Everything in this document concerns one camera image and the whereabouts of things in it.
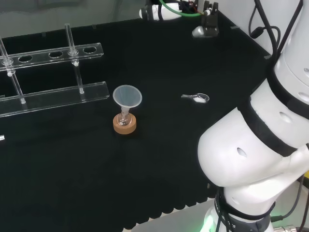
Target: test tube rack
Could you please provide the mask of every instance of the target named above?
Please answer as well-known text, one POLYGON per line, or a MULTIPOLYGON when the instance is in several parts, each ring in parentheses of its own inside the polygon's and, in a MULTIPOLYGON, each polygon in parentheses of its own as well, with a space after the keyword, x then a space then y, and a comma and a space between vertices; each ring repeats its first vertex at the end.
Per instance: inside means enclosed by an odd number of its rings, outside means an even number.
POLYGON ((0 37, 0 72, 6 71, 17 95, 0 98, 0 117, 50 109, 65 105, 97 101, 109 97, 106 82, 83 85, 79 61, 99 58, 103 53, 100 43, 74 45, 69 24, 65 24, 69 46, 8 55, 0 37), (16 69, 45 64, 71 62, 76 76, 76 86, 23 94, 16 76, 16 69))

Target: green cable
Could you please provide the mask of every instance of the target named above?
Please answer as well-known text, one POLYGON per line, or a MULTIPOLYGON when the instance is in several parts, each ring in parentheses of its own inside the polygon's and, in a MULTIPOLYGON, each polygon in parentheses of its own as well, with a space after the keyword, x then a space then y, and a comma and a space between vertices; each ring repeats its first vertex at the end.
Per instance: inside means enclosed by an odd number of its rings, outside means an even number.
POLYGON ((201 16, 200 13, 196 13, 196 14, 185 14, 185 13, 181 13, 181 12, 178 12, 178 11, 175 11, 174 9, 170 8, 169 6, 167 6, 165 4, 165 2, 163 2, 163 0, 159 0, 160 3, 165 6, 166 9, 172 11, 173 13, 177 14, 177 15, 181 15, 181 16, 184 16, 184 17, 197 17, 197 16, 201 16))

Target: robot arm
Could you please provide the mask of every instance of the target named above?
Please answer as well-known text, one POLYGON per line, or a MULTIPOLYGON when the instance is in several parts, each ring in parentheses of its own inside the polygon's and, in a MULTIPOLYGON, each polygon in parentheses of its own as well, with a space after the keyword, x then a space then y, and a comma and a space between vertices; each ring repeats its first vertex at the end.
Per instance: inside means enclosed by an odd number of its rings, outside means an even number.
POLYGON ((193 30, 192 35, 196 38, 216 37, 219 34, 218 28, 218 12, 219 4, 209 1, 204 2, 203 11, 200 13, 198 1, 192 2, 189 0, 181 0, 180 2, 164 3, 159 0, 158 4, 147 2, 146 6, 140 9, 140 18, 146 21, 163 21, 172 20, 181 16, 186 17, 201 17, 201 26, 193 30))
MULTIPOLYGON (((180 3, 169 2, 166 6, 148 5, 141 9, 140 17, 170 20, 183 15, 180 3)), ((194 3, 192 14, 196 14, 195 7, 194 3)), ((218 4, 207 1, 201 14, 201 26, 193 31, 193 36, 217 36, 218 4)), ((202 170, 211 182, 224 188, 226 204, 238 212, 230 214, 232 231, 255 231, 260 223, 258 232, 272 232, 269 211, 275 200, 309 170, 308 25, 309 0, 305 0, 299 23, 279 60, 267 71, 267 79, 244 104, 209 128, 199 140, 202 170)), ((219 212, 216 201, 205 216, 205 231, 214 232, 217 227, 216 232, 225 232, 227 221, 219 212), (219 217, 225 221, 221 227, 215 225, 219 217)))

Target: black table surface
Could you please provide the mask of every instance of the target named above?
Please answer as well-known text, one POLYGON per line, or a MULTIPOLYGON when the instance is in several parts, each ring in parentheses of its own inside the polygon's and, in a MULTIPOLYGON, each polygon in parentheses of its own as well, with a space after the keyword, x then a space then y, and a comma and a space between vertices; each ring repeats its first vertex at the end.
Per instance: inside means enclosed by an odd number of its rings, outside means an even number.
MULTIPOLYGON (((120 232, 173 208, 204 202, 215 186, 197 159, 201 134, 264 78, 265 52, 219 17, 220 36, 196 40, 199 18, 141 19, 73 28, 75 44, 102 44, 82 60, 84 84, 137 87, 136 131, 114 132, 106 100, 0 118, 0 231, 120 232), (181 99, 206 93, 207 104, 181 99)), ((64 30, 4 40, 9 54, 64 47, 64 30)), ((16 72, 24 93, 75 85, 69 63, 16 72)), ((0 74, 0 95, 14 89, 0 74)))

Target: white wall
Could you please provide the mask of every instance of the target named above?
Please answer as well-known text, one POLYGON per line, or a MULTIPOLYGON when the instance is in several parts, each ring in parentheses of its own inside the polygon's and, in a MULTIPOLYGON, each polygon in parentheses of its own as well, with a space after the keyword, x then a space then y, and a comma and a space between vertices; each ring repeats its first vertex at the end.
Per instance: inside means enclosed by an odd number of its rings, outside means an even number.
MULTIPOLYGON (((217 0, 217 2, 219 3, 219 10, 245 33, 249 34, 249 19, 254 9, 254 0, 217 0)), ((299 0, 261 0, 270 25, 280 28, 281 37, 286 31, 298 3, 299 0)), ((259 13, 256 11, 252 22, 252 30, 258 26, 263 27, 264 24, 259 13)), ((256 41, 265 50, 272 53, 270 38, 266 30, 256 41)))
POLYGON ((41 33, 71 27, 89 26, 139 17, 145 0, 83 0, 78 6, 56 7, 27 12, 1 12, 0 36, 41 33))
MULTIPOLYGON (((254 0, 216 1, 219 2, 220 11, 248 34, 254 0)), ((270 24, 281 29, 281 36, 298 2, 299 0, 261 0, 270 24)), ((58 7, 32 13, 2 12, 0 13, 0 36, 11 37, 57 30, 64 28, 65 23, 70 23, 71 27, 80 27, 138 18, 139 9, 144 4, 145 0, 83 0, 77 7, 58 7)), ((256 12, 252 30, 263 25, 260 15, 256 12)), ((272 47, 266 31, 256 41, 271 53, 272 47)))

